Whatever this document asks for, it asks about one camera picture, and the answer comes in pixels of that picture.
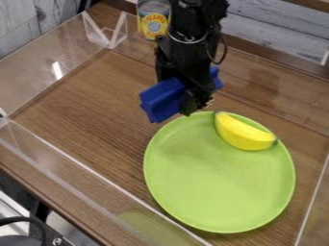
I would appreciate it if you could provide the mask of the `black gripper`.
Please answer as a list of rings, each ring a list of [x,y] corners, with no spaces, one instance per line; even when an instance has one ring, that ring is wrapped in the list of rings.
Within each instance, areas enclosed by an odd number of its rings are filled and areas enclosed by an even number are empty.
[[[155,39],[155,73],[158,82],[170,78],[180,78],[190,83],[179,101],[179,113],[188,116],[211,102],[214,83],[207,75],[211,63],[220,64],[227,54],[227,46],[219,32],[210,32],[195,41],[182,41],[171,36]]]

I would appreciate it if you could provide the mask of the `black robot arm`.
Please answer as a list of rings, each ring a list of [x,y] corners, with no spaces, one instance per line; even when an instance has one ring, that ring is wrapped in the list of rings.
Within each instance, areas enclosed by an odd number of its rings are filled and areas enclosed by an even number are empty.
[[[227,46],[219,21],[227,16],[227,0],[170,0],[167,35],[155,39],[155,71],[159,81],[176,78],[186,86],[179,113],[190,115],[212,100],[211,63],[220,64]]]

